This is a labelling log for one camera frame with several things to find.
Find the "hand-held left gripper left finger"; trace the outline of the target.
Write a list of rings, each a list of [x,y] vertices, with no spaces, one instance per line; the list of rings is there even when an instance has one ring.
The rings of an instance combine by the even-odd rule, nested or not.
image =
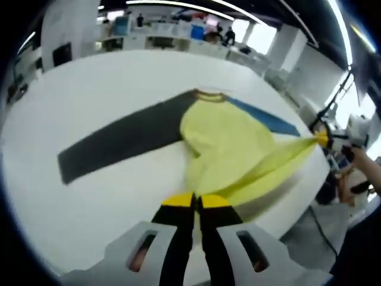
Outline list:
[[[149,222],[139,222],[105,248],[87,270],[61,276],[62,285],[182,285],[192,249],[195,195],[164,200]]]

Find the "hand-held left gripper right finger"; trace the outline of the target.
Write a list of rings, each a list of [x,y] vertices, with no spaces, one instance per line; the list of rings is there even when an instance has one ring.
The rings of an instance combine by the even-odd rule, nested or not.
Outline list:
[[[198,199],[202,248],[211,285],[326,285],[331,275],[294,262],[286,246],[254,223],[244,223],[219,195]]]

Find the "person's right hand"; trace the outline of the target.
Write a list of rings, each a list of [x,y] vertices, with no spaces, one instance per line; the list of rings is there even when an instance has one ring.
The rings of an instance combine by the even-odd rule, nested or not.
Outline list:
[[[354,167],[358,170],[364,170],[368,156],[362,148],[344,146],[341,151]]]

